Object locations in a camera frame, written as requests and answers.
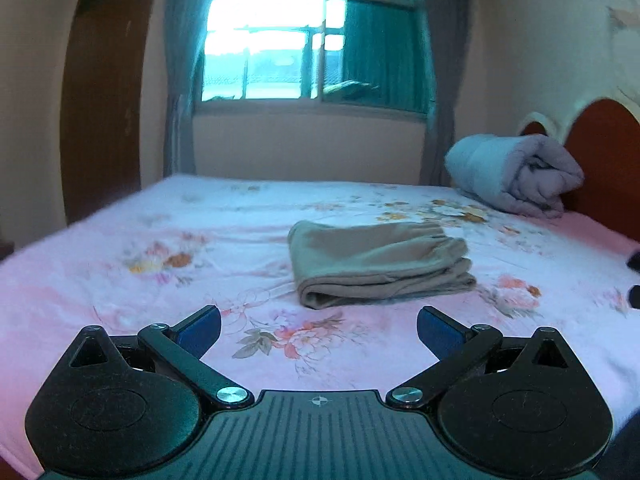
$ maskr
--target curtain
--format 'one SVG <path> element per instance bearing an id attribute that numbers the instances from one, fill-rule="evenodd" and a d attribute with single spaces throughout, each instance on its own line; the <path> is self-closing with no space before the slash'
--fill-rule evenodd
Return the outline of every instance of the curtain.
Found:
<path id="1" fill-rule="evenodd" d="M 418 30 L 411 10 L 347 3 L 342 79 L 377 87 L 363 102 L 423 111 L 426 81 Z"/>
<path id="2" fill-rule="evenodd" d="M 423 39 L 431 52 L 425 77 L 435 81 L 435 106 L 428 113 L 420 183 L 447 186 L 450 178 L 444 168 L 444 156 L 455 140 L 455 107 L 465 70 L 471 0 L 424 3 Z"/>
<path id="3" fill-rule="evenodd" d="M 166 0 L 164 50 L 167 68 L 164 176 L 195 173 L 193 78 L 207 33 L 212 0 Z"/>

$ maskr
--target bright sky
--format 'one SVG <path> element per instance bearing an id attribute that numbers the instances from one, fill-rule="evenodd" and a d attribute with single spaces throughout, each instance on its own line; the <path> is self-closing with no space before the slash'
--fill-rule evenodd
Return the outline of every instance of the bright sky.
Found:
<path id="1" fill-rule="evenodd" d="M 299 50 L 304 47 L 302 32 L 268 30 L 249 33 L 235 30 L 244 27 L 320 27 L 324 0 L 213 0 L 209 9 L 205 54 L 251 53 L 261 50 Z M 326 26 L 343 28 L 346 2 L 326 3 Z M 320 47 L 321 35 L 313 37 L 313 47 Z M 329 34 L 325 49 L 340 50 L 344 37 Z"/>

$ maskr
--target triangular cutout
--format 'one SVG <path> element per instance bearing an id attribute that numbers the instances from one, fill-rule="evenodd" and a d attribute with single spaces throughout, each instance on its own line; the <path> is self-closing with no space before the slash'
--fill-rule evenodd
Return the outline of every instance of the triangular cutout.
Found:
<path id="1" fill-rule="evenodd" d="M 73 368 L 79 368 L 81 366 L 99 365 L 107 361 L 107 356 L 102 350 L 100 343 L 98 343 L 94 337 L 88 337 L 84 340 L 84 343 L 82 343 L 74 360 L 71 361 L 71 366 Z"/>
<path id="2" fill-rule="evenodd" d="M 554 368 L 567 368 L 568 365 L 562 357 L 556 343 L 547 339 L 540 345 L 540 350 L 533 361 L 535 365 L 553 366 Z"/>

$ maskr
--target beige folded garment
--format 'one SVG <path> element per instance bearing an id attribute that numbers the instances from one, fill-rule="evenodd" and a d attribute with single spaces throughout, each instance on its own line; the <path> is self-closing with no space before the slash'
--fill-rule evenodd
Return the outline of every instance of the beige folded garment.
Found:
<path id="1" fill-rule="evenodd" d="M 471 290 L 466 252 L 462 238 L 445 236 L 434 222 L 337 228 L 302 221 L 289 231 L 300 303 L 317 309 Z"/>

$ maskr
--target window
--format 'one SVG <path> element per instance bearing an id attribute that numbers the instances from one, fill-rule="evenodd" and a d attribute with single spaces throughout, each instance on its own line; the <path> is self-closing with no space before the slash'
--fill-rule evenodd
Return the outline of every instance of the window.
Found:
<path id="1" fill-rule="evenodd" d="M 416 0 L 213 0 L 202 101 L 320 98 L 424 109 Z"/>

